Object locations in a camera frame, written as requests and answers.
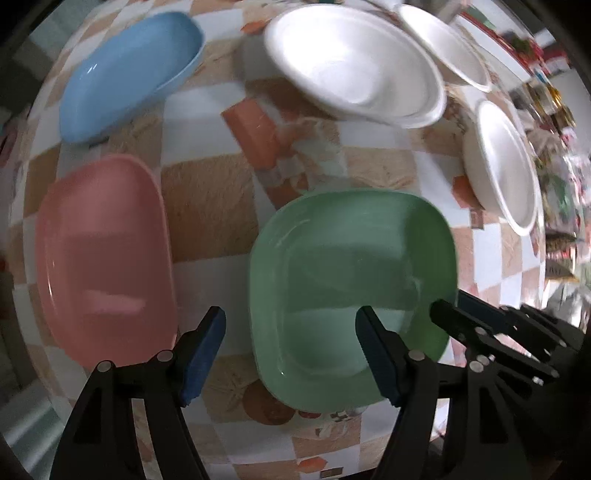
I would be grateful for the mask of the pink square plate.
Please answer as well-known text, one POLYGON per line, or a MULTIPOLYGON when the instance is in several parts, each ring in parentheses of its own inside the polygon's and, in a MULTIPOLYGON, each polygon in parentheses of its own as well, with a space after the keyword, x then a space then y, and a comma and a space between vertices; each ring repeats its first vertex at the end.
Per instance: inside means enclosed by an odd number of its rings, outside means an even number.
POLYGON ((173 346, 178 319, 163 199, 135 157, 103 157, 48 189, 35 259, 45 322, 81 366, 142 363, 173 346))

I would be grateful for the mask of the green square plate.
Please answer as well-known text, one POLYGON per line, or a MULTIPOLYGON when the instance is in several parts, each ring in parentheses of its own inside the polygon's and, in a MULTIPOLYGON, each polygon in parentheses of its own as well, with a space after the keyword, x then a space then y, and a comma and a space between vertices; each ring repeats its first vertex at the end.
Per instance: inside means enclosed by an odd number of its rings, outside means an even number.
POLYGON ((449 337, 430 319, 455 302, 451 228, 427 200, 379 189, 311 193, 280 208, 250 253, 252 349, 266 389, 291 408, 331 413, 381 400, 356 339, 370 306, 405 344, 439 360, 449 337))

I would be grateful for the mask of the white bowl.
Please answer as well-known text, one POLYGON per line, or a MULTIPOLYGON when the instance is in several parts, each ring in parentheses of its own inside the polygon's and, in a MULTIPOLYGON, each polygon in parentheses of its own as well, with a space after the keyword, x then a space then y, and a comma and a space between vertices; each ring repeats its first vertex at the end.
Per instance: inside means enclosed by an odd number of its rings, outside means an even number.
POLYGON ((504 218, 519 236, 531 233, 541 202, 539 183, 513 122, 482 100, 463 140, 464 168, 484 210, 504 218))
POLYGON ((492 79, 475 49, 453 27, 431 13, 407 4, 396 8, 402 28, 434 59, 444 80, 488 93, 492 79))
POLYGON ((446 109, 443 77, 407 33, 367 11, 314 4, 264 30, 276 68, 329 114, 417 129, 446 109))

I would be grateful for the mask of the blue square plate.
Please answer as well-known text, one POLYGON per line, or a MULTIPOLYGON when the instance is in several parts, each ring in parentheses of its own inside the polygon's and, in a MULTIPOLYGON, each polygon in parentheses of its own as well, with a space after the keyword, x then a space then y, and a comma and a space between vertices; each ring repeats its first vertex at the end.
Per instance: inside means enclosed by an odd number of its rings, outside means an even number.
POLYGON ((145 18, 98 47, 70 76, 59 132, 94 143, 178 89, 204 56, 205 34, 183 12, 145 18))

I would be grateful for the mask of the checkered patterned tablecloth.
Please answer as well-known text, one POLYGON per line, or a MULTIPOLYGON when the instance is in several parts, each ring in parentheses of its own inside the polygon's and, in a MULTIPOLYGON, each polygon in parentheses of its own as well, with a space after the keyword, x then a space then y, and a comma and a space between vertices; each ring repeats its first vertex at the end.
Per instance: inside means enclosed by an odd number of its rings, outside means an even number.
POLYGON ((67 41, 22 137, 11 206, 8 265, 19 326, 51 404, 67 420, 90 370, 66 352, 42 306, 35 255, 38 212, 61 178, 107 154, 138 157, 160 187, 169 231, 177 332, 207 308, 228 315, 204 392, 184 410, 189 432, 216 479, 338 478, 374 467, 397 419, 385 401, 328 412, 287 408, 263 387, 249 335, 249 253, 288 201, 320 188, 374 187, 419 194, 452 228, 459 285, 484 300, 539 305, 542 234, 522 237, 479 209, 463 171, 460 116, 483 94, 449 86, 437 124, 399 130, 338 120, 284 79, 263 47, 263 28, 283 1, 108 1, 67 41), (105 142, 60 135, 67 81, 98 47, 138 22, 181 12, 203 29, 204 62, 185 84, 105 142))

